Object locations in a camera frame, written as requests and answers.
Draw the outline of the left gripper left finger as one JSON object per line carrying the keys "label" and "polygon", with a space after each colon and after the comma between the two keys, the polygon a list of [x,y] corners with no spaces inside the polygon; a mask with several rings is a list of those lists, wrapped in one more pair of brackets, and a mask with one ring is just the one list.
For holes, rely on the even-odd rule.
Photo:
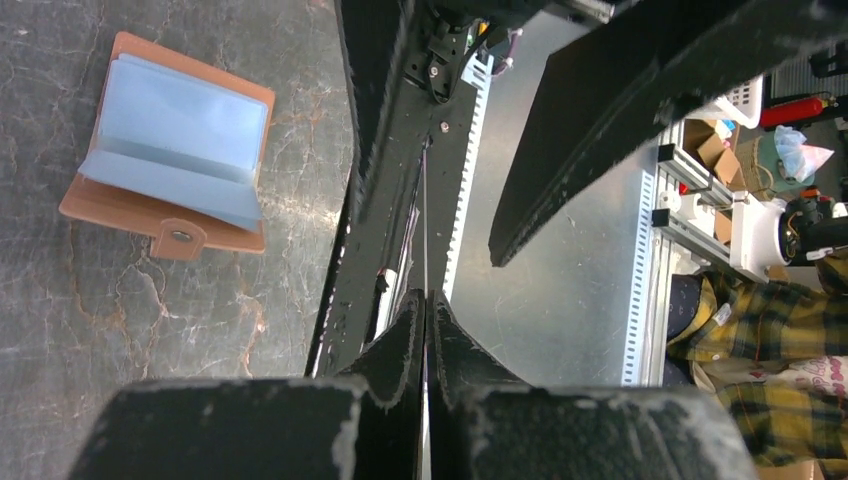
{"label": "left gripper left finger", "polygon": [[130,384],[96,420],[73,479],[416,479],[426,300],[318,378]]}

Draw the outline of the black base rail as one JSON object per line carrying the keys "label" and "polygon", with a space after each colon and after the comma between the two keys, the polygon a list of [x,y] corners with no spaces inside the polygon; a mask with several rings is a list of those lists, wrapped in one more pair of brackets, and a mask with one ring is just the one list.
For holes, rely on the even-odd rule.
{"label": "black base rail", "polygon": [[481,90],[482,47],[531,1],[339,1],[353,157],[307,356],[309,377],[347,367],[396,301],[445,278]]}

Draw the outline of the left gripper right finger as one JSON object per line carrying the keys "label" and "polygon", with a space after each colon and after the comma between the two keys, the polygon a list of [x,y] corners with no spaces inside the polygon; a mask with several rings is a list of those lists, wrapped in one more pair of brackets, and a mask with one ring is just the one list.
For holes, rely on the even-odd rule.
{"label": "left gripper right finger", "polygon": [[693,387],[536,387],[427,302],[436,479],[754,479],[729,415]]}

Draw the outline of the aluminium frame rail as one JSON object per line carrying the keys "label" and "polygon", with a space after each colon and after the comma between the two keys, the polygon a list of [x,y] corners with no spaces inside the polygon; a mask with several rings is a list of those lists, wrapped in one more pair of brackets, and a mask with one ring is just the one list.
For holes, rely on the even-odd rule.
{"label": "aluminium frame rail", "polygon": [[729,249],[685,220],[660,207],[662,193],[684,184],[705,204],[726,207],[732,193],[683,149],[684,124],[677,123],[637,150],[647,167],[637,183],[636,237],[627,312],[621,383],[626,387],[662,383],[669,286],[673,254],[688,250],[715,266],[729,266]]}

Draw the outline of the yellow plaid cloth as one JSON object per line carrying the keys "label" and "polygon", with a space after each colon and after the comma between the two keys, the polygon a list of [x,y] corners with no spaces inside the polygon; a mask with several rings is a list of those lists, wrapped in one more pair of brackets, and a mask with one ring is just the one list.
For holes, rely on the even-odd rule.
{"label": "yellow plaid cloth", "polygon": [[671,279],[664,380],[694,385],[735,422],[754,463],[847,476],[847,253],[820,288],[719,271]]}

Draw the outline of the red fire extinguisher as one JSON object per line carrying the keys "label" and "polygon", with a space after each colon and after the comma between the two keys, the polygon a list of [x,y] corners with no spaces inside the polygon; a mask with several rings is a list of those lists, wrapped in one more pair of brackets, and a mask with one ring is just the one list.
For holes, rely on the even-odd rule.
{"label": "red fire extinguisher", "polygon": [[763,129],[795,124],[809,124],[828,110],[839,106],[836,97],[808,96],[765,108],[759,126]]}

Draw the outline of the brown leather card holder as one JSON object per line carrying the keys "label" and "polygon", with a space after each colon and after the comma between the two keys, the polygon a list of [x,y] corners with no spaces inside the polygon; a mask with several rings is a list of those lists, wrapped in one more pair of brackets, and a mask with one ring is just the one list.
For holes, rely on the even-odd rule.
{"label": "brown leather card holder", "polygon": [[61,213],[148,236],[164,259],[262,253],[258,180],[274,103],[267,87],[118,33]]}

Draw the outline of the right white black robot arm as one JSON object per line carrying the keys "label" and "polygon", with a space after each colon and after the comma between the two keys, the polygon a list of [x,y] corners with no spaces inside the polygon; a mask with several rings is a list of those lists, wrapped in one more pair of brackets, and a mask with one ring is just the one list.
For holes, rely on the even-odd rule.
{"label": "right white black robot arm", "polygon": [[670,125],[846,36],[843,1],[641,1],[552,53],[493,217],[491,263],[507,265]]}

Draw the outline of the white plastic basket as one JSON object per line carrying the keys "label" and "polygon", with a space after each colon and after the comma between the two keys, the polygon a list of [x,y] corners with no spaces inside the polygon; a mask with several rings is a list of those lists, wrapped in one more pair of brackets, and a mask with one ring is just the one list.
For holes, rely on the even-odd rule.
{"label": "white plastic basket", "polygon": [[729,120],[747,129],[759,126],[764,76],[759,75],[687,115],[693,120]]}

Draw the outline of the cardboard box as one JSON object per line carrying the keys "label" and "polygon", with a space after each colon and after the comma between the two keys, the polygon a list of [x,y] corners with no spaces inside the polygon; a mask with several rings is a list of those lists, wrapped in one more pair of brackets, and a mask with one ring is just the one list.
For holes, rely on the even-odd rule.
{"label": "cardboard box", "polygon": [[683,149],[731,191],[745,190],[736,155],[739,128],[724,120],[686,119]]}

